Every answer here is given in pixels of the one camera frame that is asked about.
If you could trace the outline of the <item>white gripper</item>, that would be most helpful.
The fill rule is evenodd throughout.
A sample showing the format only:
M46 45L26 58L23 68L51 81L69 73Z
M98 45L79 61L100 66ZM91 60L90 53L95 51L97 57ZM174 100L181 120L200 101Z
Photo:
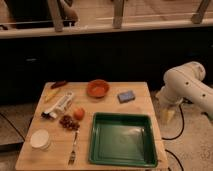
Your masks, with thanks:
M175 111L172 110L182 103L182 97L175 93L171 88L162 87L156 94L160 106L164 109L162 113L162 122L168 124Z

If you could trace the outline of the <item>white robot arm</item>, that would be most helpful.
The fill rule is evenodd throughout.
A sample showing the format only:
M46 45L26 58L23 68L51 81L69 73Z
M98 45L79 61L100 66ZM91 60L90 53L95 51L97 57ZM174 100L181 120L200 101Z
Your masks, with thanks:
M196 61L173 67L164 73L164 85L156 94L160 106L161 116L168 123L175 113L175 107L183 99L199 106L213 124L213 88L202 82L206 71L204 66Z

